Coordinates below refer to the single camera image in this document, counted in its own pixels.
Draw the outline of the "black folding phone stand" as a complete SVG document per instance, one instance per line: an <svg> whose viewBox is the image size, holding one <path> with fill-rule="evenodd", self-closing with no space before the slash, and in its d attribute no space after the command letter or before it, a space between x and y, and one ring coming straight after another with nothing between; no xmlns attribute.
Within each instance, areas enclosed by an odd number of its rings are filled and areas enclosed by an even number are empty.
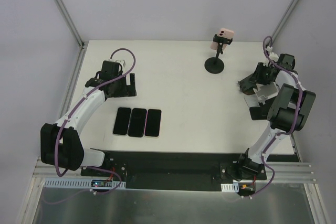
<svg viewBox="0 0 336 224"><path fill-rule="evenodd" d="M106 85L104 88L105 98L136 97L135 74L129 75Z"/></svg>

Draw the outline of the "black clamp tripod stand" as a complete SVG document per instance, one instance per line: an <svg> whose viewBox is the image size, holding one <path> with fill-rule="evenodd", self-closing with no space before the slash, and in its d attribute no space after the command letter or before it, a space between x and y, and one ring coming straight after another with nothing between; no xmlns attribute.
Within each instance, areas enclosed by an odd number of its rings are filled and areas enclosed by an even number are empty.
<svg viewBox="0 0 336 224"><path fill-rule="evenodd" d="M204 67L207 72L212 74L219 74L224 70L225 65L224 62L219 58L219 55L222 55L224 53L224 49L227 45L230 45L232 41L232 38L228 39L217 34L214 35L211 48L213 50L216 50L216 56L208 58L205 61Z"/></svg>

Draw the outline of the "white metal phone stand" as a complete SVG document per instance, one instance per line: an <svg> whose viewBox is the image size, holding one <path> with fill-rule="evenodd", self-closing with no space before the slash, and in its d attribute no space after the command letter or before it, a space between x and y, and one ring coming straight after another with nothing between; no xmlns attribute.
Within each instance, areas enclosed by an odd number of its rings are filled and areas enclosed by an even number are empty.
<svg viewBox="0 0 336 224"><path fill-rule="evenodd" d="M277 96L279 88L271 82L268 85L257 84L257 88L253 88L254 93L251 95L244 95L245 102L249 108L257 107L261 103L266 104L266 101Z"/></svg>

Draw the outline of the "round brown phone stand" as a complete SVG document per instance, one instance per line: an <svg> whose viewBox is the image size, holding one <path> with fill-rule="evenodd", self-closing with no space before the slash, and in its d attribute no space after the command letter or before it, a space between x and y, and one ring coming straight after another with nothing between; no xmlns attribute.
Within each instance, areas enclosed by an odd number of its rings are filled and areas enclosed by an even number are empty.
<svg viewBox="0 0 336 224"><path fill-rule="evenodd" d="M253 88L250 88L250 89L242 89L242 93L245 94L245 95L253 95L253 94L255 94Z"/></svg>

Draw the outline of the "blue-edged black phone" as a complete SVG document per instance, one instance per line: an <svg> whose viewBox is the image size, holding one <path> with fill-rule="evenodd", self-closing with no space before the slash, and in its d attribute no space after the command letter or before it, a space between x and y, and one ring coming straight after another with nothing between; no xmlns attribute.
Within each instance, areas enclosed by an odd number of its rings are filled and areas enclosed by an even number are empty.
<svg viewBox="0 0 336 224"><path fill-rule="evenodd" d="M112 134L121 136L127 135L131 111L131 108L118 108Z"/></svg>

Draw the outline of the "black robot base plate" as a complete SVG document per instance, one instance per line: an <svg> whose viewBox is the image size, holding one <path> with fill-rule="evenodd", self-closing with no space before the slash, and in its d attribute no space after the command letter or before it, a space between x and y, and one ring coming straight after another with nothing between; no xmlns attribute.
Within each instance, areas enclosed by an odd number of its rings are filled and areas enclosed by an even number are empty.
<svg viewBox="0 0 336 224"><path fill-rule="evenodd" d="M81 176L108 177L112 170L127 189L220 191L234 178L266 180L266 170L256 176L241 174L238 153L165 153L107 151L101 170L83 169Z"/></svg>

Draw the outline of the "pink phone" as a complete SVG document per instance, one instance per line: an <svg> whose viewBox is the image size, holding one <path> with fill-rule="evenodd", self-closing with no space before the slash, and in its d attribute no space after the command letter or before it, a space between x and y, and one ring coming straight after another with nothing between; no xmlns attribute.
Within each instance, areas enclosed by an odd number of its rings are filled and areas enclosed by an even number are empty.
<svg viewBox="0 0 336 224"><path fill-rule="evenodd" d="M226 28L221 28L217 34L213 37L211 44L212 50L217 50L219 44L222 44L222 50L224 50L233 41L234 31Z"/></svg>

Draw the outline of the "cream-edged black phone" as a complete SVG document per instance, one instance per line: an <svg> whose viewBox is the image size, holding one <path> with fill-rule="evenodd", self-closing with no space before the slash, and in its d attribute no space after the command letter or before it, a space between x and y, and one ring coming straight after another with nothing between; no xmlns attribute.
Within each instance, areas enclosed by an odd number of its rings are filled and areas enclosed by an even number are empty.
<svg viewBox="0 0 336 224"><path fill-rule="evenodd" d="M162 111L158 109L148 109L144 135L146 137L158 137L160 134Z"/></svg>

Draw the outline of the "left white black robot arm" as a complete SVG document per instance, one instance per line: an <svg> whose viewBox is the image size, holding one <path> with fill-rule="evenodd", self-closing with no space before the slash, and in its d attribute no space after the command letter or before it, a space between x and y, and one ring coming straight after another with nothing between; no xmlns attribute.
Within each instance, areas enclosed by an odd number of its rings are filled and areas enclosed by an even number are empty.
<svg viewBox="0 0 336 224"><path fill-rule="evenodd" d="M53 124L44 124L40 130L40 158L44 164L76 171L92 166L99 176L110 173L111 164L103 151L84 148L80 134L94 112L108 98L136 96L135 74L123 72L124 60L105 60L96 76L90 78L72 106Z"/></svg>

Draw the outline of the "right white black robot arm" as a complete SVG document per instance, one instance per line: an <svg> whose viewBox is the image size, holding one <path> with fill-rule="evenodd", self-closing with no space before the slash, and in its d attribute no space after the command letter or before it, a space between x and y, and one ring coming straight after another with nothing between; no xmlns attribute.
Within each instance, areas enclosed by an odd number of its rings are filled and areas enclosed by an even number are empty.
<svg viewBox="0 0 336 224"><path fill-rule="evenodd" d="M258 63L252 74L238 82L251 119L268 121L258 141L239 158L236 173L242 179L259 175L274 148L304 127L316 99L300 84L293 55L270 56L274 63Z"/></svg>

